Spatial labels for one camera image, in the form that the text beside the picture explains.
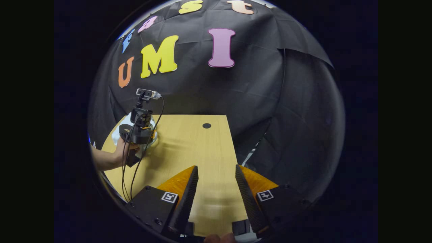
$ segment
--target black cable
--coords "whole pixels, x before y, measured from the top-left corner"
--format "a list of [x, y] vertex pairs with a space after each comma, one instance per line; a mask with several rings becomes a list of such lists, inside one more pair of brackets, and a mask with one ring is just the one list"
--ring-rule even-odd
[[[158, 121], [157, 121], [156, 124], [155, 124], [155, 127], [153, 128], [153, 132], [156, 131], [156, 127], [157, 127], [157, 125], [158, 125], [158, 123], [159, 123], [159, 120], [160, 120], [161, 117], [162, 117], [162, 114], [163, 114], [163, 109], [165, 108], [165, 100], [163, 99], [162, 96], [161, 96], [161, 98], [162, 98], [162, 111], [161, 111], [161, 114], [159, 115]], [[149, 145], [150, 139], [152, 138], [153, 132], [151, 133], [149, 139], [147, 140], [146, 147], [144, 148], [143, 152], [141, 153], [140, 161], [138, 162], [138, 165], [137, 165], [137, 167], [135, 168], [135, 173], [133, 174], [132, 183], [130, 184], [130, 197], [132, 197], [132, 186], [133, 186], [133, 181], [135, 180], [135, 175], [137, 174], [138, 167], [140, 166], [141, 160], [142, 160], [143, 157], [144, 157], [144, 154], [145, 154], [145, 152], [146, 152], [146, 150], [147, 150], [147, 147], [148, 147], [148, 145]]]
[[[124, 197], [124, 199], [125, 199], [125, 200], [129, 200], [129, 201], [132, 199], [132, 195], [129, 197], [129, 195], [127, 194], [126, 184], [124, 183], [124, 172], [125, 172], [125, 170], [126, 170], [126, 161], [127, 161], [127, 159], [129, 158], [129, 151], [128, 151], [127, 155], [126, 155], [126, 160], [125, 160], [125, 159], [124, 159], [124, 149], [126, 148], [126, 143], [130, 142], [130, 137], [131, 137], [131, 134], [132, 134], [132, 132], [133, 132], [133, 130], [134, 130], [134, 128], [135, 128], [135, 124], [136, 124], [137, 121], [140, 119], [140, 117], [143, 116], [143, 115], [144, 115], [144, 114], [141, 114], [140, 116], [138, 116], [138, 118], [135, 120], [135, 122], [134, 122], [134, 124], [133, 124], [131, 130], [128, 132], [128, 134], [127, 134], [127, 136], [126, 136], [126, 140], [124, 141], [124, 145], [123, 145], [123, 153], [121, 154], [121, 159], [122, 159], [122, 166], [121, 166], [121, 168], [122, 168], [122, 176], [121, 176], [121, 190], [122, 190], [122, 192], [123, 192], [123, 197]], [[124, 189], [126, 189], [127, 199], [126, 199], [126, 196], [124, 195]]]

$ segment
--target wooden table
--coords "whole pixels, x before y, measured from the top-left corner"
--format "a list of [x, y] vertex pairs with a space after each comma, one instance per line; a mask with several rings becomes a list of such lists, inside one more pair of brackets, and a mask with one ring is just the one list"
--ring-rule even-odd
[[[204, 123], [210, 123], [211, 127], [203, 128]], [[103, 151], [115, 151], [111, 139], [114, 130], [115, 127], [105, 140]], [[237, 160], [225, 115], [163, 115], [156, 131], [158, 139], [141, 161], [133, 195], [146, 185], [157, 187], [182, 170], [197, 165], [199, 180], [189, 216], [189, 221], [195, 223], [194, 235], [223, 235], [232, 232], [232, 222], [248, 218], [235, 180]], [[124, 180], [128, 193], [136, 166], [126, 166]], [[123, 195], [121, 168], [105, 174]]]

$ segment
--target human hand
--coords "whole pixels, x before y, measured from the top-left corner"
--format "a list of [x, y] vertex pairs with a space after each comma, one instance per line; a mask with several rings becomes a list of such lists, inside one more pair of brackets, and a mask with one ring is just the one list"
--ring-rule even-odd
[[119, 138], [117, 141], [117, 147], [115, 148], [114, 157], [115, 161], [118, 164], [118, 167], [123, 165], [122, 159], [126, 160], [127, 154], [129, 153], [129, 150], [135, 149], [135, 152], [137, 153], [139, 150], [138, 144], [130, 144], [126, 143], [126, 146], [124, 147], [124, 140], [123, 138]]
[[204, 239], [204, 243], [235, 243], [234, 234], [228, 233], [219, 238], [217, 234], [209, 234]]

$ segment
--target sticker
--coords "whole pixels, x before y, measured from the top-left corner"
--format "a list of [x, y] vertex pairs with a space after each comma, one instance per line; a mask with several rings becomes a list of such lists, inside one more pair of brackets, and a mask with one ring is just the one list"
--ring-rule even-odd
[[213, 36], [212, 59], [209, 60], [210, 67], [232, 67], [234, 60], [231, 59], [231, 36], [235, 32], [231, 29], [209, 29]]
[[274, 197], [273, 197], [273, 194], [271, 194], [270, 190], [267, 190], [264, 192], [259, 192], [258, 198], [260, 199], [260, 201], [265, 201], [265, 200], [272, 199]]
[[232, 10], [238, 12], [238, 13], [244, 13], [244, 14], [253, 14], [254, 12], [252, 10], [249, 10], [246, 8], [252, 7], [252, 4], [245, 3], [240, 0], [233, 0], [233, 1], [227, 1], [227, 3], [231, 3]]
[[141, 26], [141, 28], [138, 30], [138, 33], [140, 33], [141, 31], [150, 28], [150, 26], [152, 26], [155, 23], [155, 20], [157, 19], [157, 16], [151, 17], [149, 20], [145, 21], [143, 23], [143, 26]]
[[123, 79], [123, 69], [125, 66], [125, 63], [122, 63], [122, 65], [120, 65], [118, 67], [118, 85], [123, 88], [126, 85], [128, 85], [129, 81], [130, 81], [130, 76], [132, 73], [132, 61], [133, 61], [133, 57], [129, 58], [126, 63], [127, 63], [127, 72], [126, 72], [126, 79]]
[[180, 14], [195, 12], [203, 7], [201, 3], [203, 3], [202, 0], [187, 2], [181, 6], [181, 9], [178, 12]]
[[129, 46], [129, 41], [132, 38], [132, 33], [135, 31], [135, 29], [133, 29], [129, 35], [124, 39], [123, 41], [123, 51], [121, 53], [124, 53], [124, 50], [126, 50], [127, 46]]
[[165, 192], [163, 197], [161, 198], [164, 201], [175, 203], [175, 199], [177, 198], [178, 194], [171, 193], [171, 192]]
[[159, 46], [158, 52], [155, 51], [152, 44], [147, 45], [141, 50], [143, 54], [143, 71], [141, 78], [150, 76], [150, 69], [156, 74], [159, 63], [161, 67], [159, 72], [166, 73], [177, 70], [177, 64], [174, 62], [174, 46], [178, 40], [178, 35], [171, 35], [165, 38]]

